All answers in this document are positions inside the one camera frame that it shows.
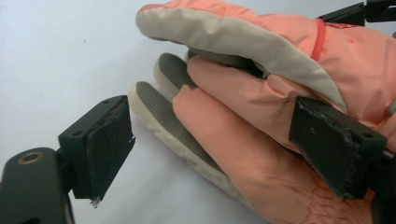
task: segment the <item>white surface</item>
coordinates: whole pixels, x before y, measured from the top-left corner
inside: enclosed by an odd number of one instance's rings
[[[126,94],[136,81],[156,86],[152,67],[161,53],[184,55],[185,48],[138,32],[134,15],[148,2],[0,1],[0,173],[26,149],[57,149],[57,136],[100,101]],[[359,3],[231,2],[312,18]],[[375,28],[396,31],[395,22]],[[265,223],[198,176],[134,115],[132,126],[135,147],[99,207],[70,194],[78,224]]]

